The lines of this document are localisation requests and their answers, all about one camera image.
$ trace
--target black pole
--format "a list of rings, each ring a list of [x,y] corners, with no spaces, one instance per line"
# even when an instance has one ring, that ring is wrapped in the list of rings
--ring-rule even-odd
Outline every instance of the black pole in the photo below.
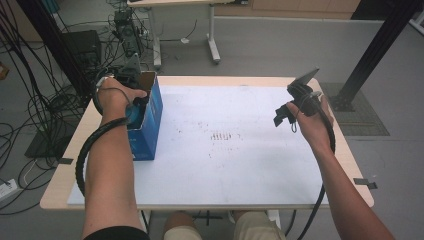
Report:
[[[335,111],[354,111],[351,103],[356,94],[408,24],[420,3],[421,0],[397,1],[395,8],[378,30],[339,94],[330,97]]]
[[[81,97],[83,105],[86,106],[91,98],[90,83],[68,50],[62,38],[62,32],[44,7],[42,0],[16,1],[68,77],[76,93]]]

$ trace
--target table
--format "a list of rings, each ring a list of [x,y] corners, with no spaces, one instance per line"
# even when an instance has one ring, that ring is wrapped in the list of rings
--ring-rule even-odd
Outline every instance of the table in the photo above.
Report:
[[[132,8],[145,8],[149,16],[150,30],[153,40],[153,63],[156,69],[162,65],[160,40],[156,32],[157,20],[177,21],[181,19],[209,19],[209,33],[207,39],[215,63],[221,61],[218,48],[214,38],[214,16],[217,3],[228,3],[233,0],[142,0],[137,2],[128,1],[128,6]]]
[[[185,86],[204,86],[204,87],[213,87],[213,86],[226,86],[228,88],[242,88],[242,89],[252,89],[249,87],[275,87],[278,89],[281,89],[281,92],[285,92],[285,87],[294,80],[294,78],[279,78],[279,77],[201,77],[201,76],[159,76],[159,85],[165,89],[166,87],[177,87],[180,86],[182,89],[186,88]],[[318,82],[313,79],[309,84],[314,90],[320,90]],[[164,110],[167,109],[167,101],[164,101]],[[280,105],[282,105],[284,102],[278,103],[276,106],[271,106],[272,109],[278,108]],[[162,117],[162,123],[161,123],[161,130],[159,133],[159,138],[161,138],[161,131],[165,130],[165,125],[163,125],[166,120],[166,113],[163,113]],[[70,159],[76,159],[79,151],[81,149],[81,146],[83,145],[86,138],[98,127],[98,124],[100,122],[100,115],[95,110],[93,104],[90,104],[87,108],[83,118],[81,119],[81,122],[75,131],[75,134],[64,154],[64,158],[70,158]],[[279,131],[278,129],[287,129],[290,128],[287,122],[283,122],[282,125],[280,125],[278,128],[275,128],[275,131]],[[339,159],[340,164],[342,165],[343,169],[353,182],[353,178],[362,178],[361,172],[355,162],[355,159],[349,149],[349,146],[347,145],[347,142],[342,135],[342,132],[340,130],[339,125],[337,122],[334,122],[334,131],[336,136],[336,144],[337,144],[337,150],[336,150],[336,157]],[[301,136],[301,133],[297,133],[297,136],[299,138],[303,138]],[[307,161],[315,162],[314,159],[307,159]],[[268,165],[269,171],[272,171],[274,165]],[[205,174],[208,174],[207,165],[205,165]],[[250,183],[254,183],[256,180],[263,181],[263,179],[267,179],[266,172],[261,172],[260,174],[256,175],[255,177],[252,177],[252,180],[249,180]],[[267,186],[273,186],[273,184],[279,184],[281,181],[292,181],[293,183],[302,181],[302,177],[300,176],[297,179],[274,179],[271,182],[268,180]],[[196,191],[194,189],[199,188],[202,189],[202,184],[198,184],[195,181],[187,182],[187,184],[191,184],[194,182],[193,185],[193,191]],[[41,199],[41,207],[44,209],[62,209],[62,210],[71,210],[71,209],[83,209],[83,204],[69,204],[68,198],[70,196],[70,193],[74,187],[75,183],[75,161],[73,161],[71,164],[59,164],[49,186],[46,189],[46,192],[44,193],[42,199]],[[223,201],[221,203],[213,202],[208,203],[208,197],[206,199],[203,199],[201,204],[195,204],[190,203],[186,205],[181,204],[144,204],[144,203],[138,203],[139,209],[144,210],[190,210],[190,209],[207,209],[207,210],[216,210],[216,209],[309,209],[312,208],[316,198],[318,197],[319,192],[319,186],[320,182],[317,182],[318,187],[316,187],[316,193],[310,193],[310,199],[307,199],[307,202],[302,203],[290,203],[290,204],[284,204],[280,202],[263,202],[263,203],[243,203],[243,202],[232,202],[232,201]],[[369,206],[372,206],[374,204],[374,200],[371,196],[371,193],[367,186],[362,185],[355,185],[355,187],[358,189],[361,196],[364,198],[364,200],[367,202]],[[252,193],[255,193],[258,191],[257,189],[252,189],[250,194],[247,196],[251,197]],[[294,196],[294,198],[299,197],[299,195],[308,195],[302,192],[302,189],[297,189],[293,192],[287,192],[286,194],[288,196]],[[178,199],[179,196],[172,196],[172,198]],[[323,207],[328,207],[328,203],[323,204]]]

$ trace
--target gray floor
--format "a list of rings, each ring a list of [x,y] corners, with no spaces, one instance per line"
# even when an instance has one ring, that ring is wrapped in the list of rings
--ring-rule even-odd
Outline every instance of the gray floor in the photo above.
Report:
[[[65,21],[70,21],[68,17],[72,14],[64,11],[63,15]],[[164,26],[163,39],[184,37],[192,24]],[[206,26],[199,22],[189,44],[162,43],[164,60],[160,75],[298,76],[319,66],[319,81],[345,82],[381,22],[217,18],[216,42],[222,58],[219,65],[211,61],[207,43],[201,40]],[[12,66],[7,55],[1,54],[0,58]],[[146,62],[151,62],[151,58],[146,57]],[[397,239],[424,238],[424,191],[420,189],[424,185],[423,62],[424,37],[407,26],[362,88],[390,136],[347,137],[363,175],[379,187],[372,190],[373,209]],[[42,77],[38,79],[42,91],[50,94],[48,82]],[[28,118],[28,97],[13,68],[0,85],[0,122],[19,126]],[[31,128],[21,132],[8,164],[0,172],[1,178],[18,177],[29,161],[23,152],[34,134],[35,129]],[[16,204],[0,213],[29,206],[40,199],[43,190],[23,194]],[[196,220],[202,235],[205,239],[230,239],[233,225],[226,219],[226,213],[215,214],[224,219],[211,220],[209,227],[205,220]],[[280,211],[283,229],[288,226],[290,214]],[[166,215],[154,213],[152,239],[160,239]],[[298,214],[288,239],[297,238],[308,216],[309,211]],[[82,221],[82,212],[45,211],[36,207],[21,214],[0,216],[0,238],[78,239]],[[318,212],[305,239],[338,239],[329,210]]]

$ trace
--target desk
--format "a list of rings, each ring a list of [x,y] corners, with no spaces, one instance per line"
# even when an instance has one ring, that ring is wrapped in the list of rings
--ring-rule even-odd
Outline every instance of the desk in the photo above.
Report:
[[[286,92],[285,91],[285,87],[294,80],[294,78],[278,78],[278,77],[200,77],[200,76],[183,76],[183,77],[173,77],[173,76],[159,76],[158,77],[159,80],[159,85],[163,86],[163,88],[165,89],[168,86],[180,86],[181,88],[185,88],[184,86],[228,86],[228,87],[239,87],[239,88],[243,88],[246,90],[249,90],[249,87],[274,87],[275,89],[279,89],[281,90],[282,95]],[[312,80],[309,84],[314,90],[320,90],[319,84],[316,80]],[[169,98],[168,96],[164,96],[163,95],[163,99],[167,99]],[[169,107],[169,104],[167,106],[167,101],[164,101],[164,111],[167,109],[167,107]],[[281,106],[284,102],[278,102],[276,103],[276,106],[267,106],[267,108],[272,109],[271,111],[274,111],[276,108],[278,108],[279,106]],[[166,113],[163,113],[164,115],[162,116],[162,123],[161,123],[161,130],[159,132],[159,138],[166,138],[166,134],[165,132],[163,132],[163,130],[166,129],[166,125],[164,125],[166,123]],[[97,111],[94,109],[94,106],[92,104],[89,105],[89,107],[87,108],[83,118],[81,119],[81,122],[77,128],[77,130],[75,131],[75,134],[64,154],[65,158],[72,158],[72,159],[76,159],[79,151],[81,149],[81,146],[83,145],[84,141],[86,140],[86,138],[98,127],[98,124],[100,122],[100,115],[97,113]],[[273,125],[272,122],[272,118],[269,119],[270,125]],[[283,122],[283,124],[281,124],[278,128],[273,128],[275,129],[276,132],[278,131],[285,131],[285,129],[290,129],[290,125],[287,123],[287,121]],[[334,122],[334,131],[335,131],[335,136],[336,136],[336,144],[337,144],[337,150],[336,150],[336,156],[340,161],[340,164],[342,165],[343,169],[345,170],[345,172],[347,173],[347,175],[349,176],[349,178],[351,179],[351,181],[353,182],[353,178],[362,178],[361,172],[355,162],[355,159],[353,158],[353,155],[347,145],[347,142],[344,138],[344,136],[342,135],[342,132],[340,130],[339,125],[337,124],[337,122]],[[296,134],[292,134],[291,136],[287,136],[288,138],[298,138],[298,141],[301,141],[300,139],[302,139],[303,137],[301,136],[301,133],[298,132]],[[289,150],[291,149],[291,147],[293,146],[286,146],[285,150]],[[185,149],[186,150],[190,150],[195,148],[195,146],[187,146]],[[305,147],[303,149],[303,152],[308,152],[310,151],[309,147]],[[256,151],[258,155],[261,155],[260,157],[262,158],[262,155],[266,155],[268,154],[267,152],[263,152],[263,151]],[[309,155],[310,159],[300,159],[299,161],[306,161],[309,163],[315,163],[315,159],[313,158],[313,155],[310,154]],[[154,164],[159,164],[160,162],[158,161],[160,158],[155,159],[153,162],[150,163],[154,163]],[[255,182],[256,181],[262,181],[262,182],[267,182],[266,184],[263,183],[262,185],[260,185],[260,187],[262,188],[262,186],[266,186],[267,189],[272,189],[274,188],[274,190],[272,190],[272,194],[269,194],[269,196],[274,196],[274,192],[278,192],[279,189],[281,189],[282,183],[285,182],[291,182],[293,184],[296,184],[298,182],[302,182],[305,179],[308,179],[310,176],[305,176],[305,172],[303,170],[298,172],[298,177],[296,177],[295,179],[286,179],[284,178],[284,176],[281,176],[281,178],[278,179],[272,179],[269,180],[266,177],[267,171],[275,171],[275,168],[280,168],[282,171],[284,170],[284,164],[281,164],[281,161],[284,161],[285,159],[281,159],[279,158],[278,161],[272,163],[271,165],[266,164],[267,169],[262,169],[260,172],[250,172],[250,177],[248,178],[247,181],[249,181],[252,187],[251,191],[249,193],[247,193],[246,196],[244,197],[240,197],[240,199],[249,199],[252,198],[252,196],[255,196],[255,194],[260,191],[260,189],[255,189]],[[146,164],[145,168],[149,168],[152,167],[153,165]],[[216,181],[217,179],[219,180],[220,176],[217,174],[212,173],[211,174],[211,169],[217,169],[220,166],[215,166],[212,165],[212,167],[208,166],[207,164],[204,165],[204,173],[205,175],[209,175],[211,178],[211,180]],[[151,175],[151,178],[154,179],[160,179],[160,172],[156,172],[156,176]],[[283,196],[281,199],[281,202],[279,202],[279,199],[275,200],[273,199],[272,201],[267,201],[267,198],[261,198],[258,201],[249,201],[249,202],[240,202],[240,201],[233,201],[233,196],[228,195],[228,199],[223,199],[221,202],[208,202],[209,201],[209,197],[212,199],[213,196],[208,196],[207,193],[204,192],[204,187],[202,186],[202,183],[199,183],[198,181],[195,181],[195,179],[191,179],[189,176],[187,177],[186,175],[184,175],[184,172],[180,172],[179,174],[181,174],[181,178],[187,179],[187,181],[185,182],[186,184],[192,186],[192,189],[188,189],[187,191],[201,191],[202,194],[205,194],[204,198],[201,198],[199,200],[199,203],[190,203],[187,205],[184,204],[170,204],[169,202],[175,201],[175,202],[179,202],[181,198],[183,198],[183,195],[187,195],[187,194],[192,194],[193,192],[183,192],[179,195],[172,195],[172,196],[165,196],[165,195],[161,195],[161,198],[166,198],[167,200],[163,200],[161,199],[160,201],[168,201],[167,204],[152,204],[152,203],[145,203],[143,202],[145,199],[137,199],[138,202],[138,208],[139,209],[144,209],[144,210],[176,210],[176,209],[208,209],[208,210],[214,210],[214,209],[307,209],[307,208],[312,208],[313,204],[315,203],[316,198],[318,197],[318,192],[319,192],[319,187],[321,185],[321,181],[320,179],[316,182],[316,187],[314,187],[314,191],[316,190],[316,192],[313,193],[305,193],[302,192],[304,191],[303,189],[295,189],[290,191],[290,188],[287,188],[289,190],[285,190],[287,192],[285,192],[283,195],[277,195],[277,197],[279,196]],[[315,173],[313,174],[318,174],[318,167],[315,166]],[[241,173],[235,173],[235,176],[233,176],[234,179],[238,179],[238,178],[243,178],[246,179],[246,175],[242,175]],[[43,198],[41,199],[41,207],[44,209],[83,209],[83,204],[68,204],[68,198],[70,196],[70,193],[72,191],[72,188],[74,187],[74,183],[75,183],[75,161],[72,162],[72,164],[70,165],[64,165],[64,164],[60,164],[43,196]],[[222,184],[222,192],[220,194],[222,194],[222,196],[226,196],[227,194],[227,190],[226,189],[226,184]],[[240,189],[244,189],[246,188],[246,186],[238,186]],[[367,202],[367,204],[369,206],[372,206],[374,204],[373,202],[373,198],[368,190],[368,188],[366,186],[358,186],[356,185],[356,188],[358,189],[359,193],[361,194],[361,196],[364,198],[364,200]],[[238,191],[237,187],[234,187],[233,189],[231,189],[232,191]],[[289,198],[291,196],[293,196],[294,199],[301,199],[302,200],[302,196],[308,196],[306,198],[305,201],[300,201],[300,200],[296,200],[296,201],[300,201],[300,202],[289,202],[290,199],[288,200],[288,203],[284,203],[284,201],[286,201],[287,199],[283,199],[285,198],[284,196],[288,196]]]
[[[156,32],[157,20],[171,20],[177,21],[182,19],[196,19],[208,18],[209,19],[209,33],[207,39],[209,48],[212,53],[212,59],[215,63],[221,61],[218,48],[215,44],[214,38],[214,16],[215,7],[217,3],[227,3],[233,0],[142,0],[138,2],[128,1],[128,6],[132,8],[145,8],[149,16],[150,31],[153,40],[153,63],[156,69],[162,65],[160,40]]]

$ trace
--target power strip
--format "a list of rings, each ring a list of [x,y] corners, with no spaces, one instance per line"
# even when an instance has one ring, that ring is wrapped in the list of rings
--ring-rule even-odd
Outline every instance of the power strip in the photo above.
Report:
[[[0,185],[0,202],[12,196],[18,191],[19,189],[18,189],[18,186],[16,185],[15,179],[9,180],[8,184],[3,183],[2,185]]]

